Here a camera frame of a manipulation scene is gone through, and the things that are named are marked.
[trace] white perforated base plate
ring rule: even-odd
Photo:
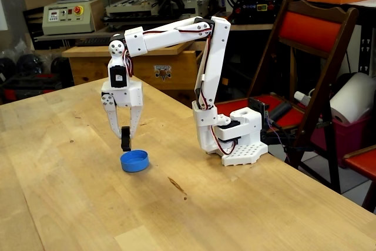
[[[252,145],[236,145],[233,153],[222,156],[222,164],[223,166],[253,164],[267,152],[268,146],[263,142],[256,142]]]

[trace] white robotic arm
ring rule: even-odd
[[[130,150],[130,139],[136,132],[143,106],[142,84],[130,79],[131,57],[207,38],[194,90],[196,100],[192,102],[200,146],[207,153],[221,155],[225,166],[254,163],[261,154],[267,153],[267,145],[260,142],[260,113],[243,108],[226,117],[218,115],[214,105],[230,26],[223,18],[194,17],[148,31],[141,27],[130,29],[124,37],[114,38],[109,46],[112,59],[108,65],[109,79],[102,86],[102,102],[124,151]],[[116,105],[130,107],[130,127],[118,126]]]

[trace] blue bottle cap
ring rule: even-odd
[[[143,150],[133,150],[124,153],[120,157],[122,168],[125,172],[135,173],[144,170],[149,165],[147,152]]]

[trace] red chair seat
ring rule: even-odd
[[[269,105],[269,111],[277,107],[282,101],[273,95],[261,95],[255,97],[261,102]],[[230,116],[230,113],[235,110],[239,110],[244,107],[248,107],[248,99],[230,101],[226,103],[216,104],[218,114],[224,114]],[[282,127],[298,126],[303,118],[303,113],[295,108],[288,111],[281,119],[278,120],[278,124]]]
[[[376,149],[345,158],[344,161],[354,171],[373,181],[376,180]]]

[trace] red plastic bin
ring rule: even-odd
[[[350,125],[345,125],[335,119],[333,119],[333,122],[338,164],[340,167],[345,168],[344,155],[368,146],[369,134],[367,132],[369,131],[367,125],[370,125],[371,117],[369,116]],[[323,128],[314,130],[311,141],[321,149],[327,149]]]

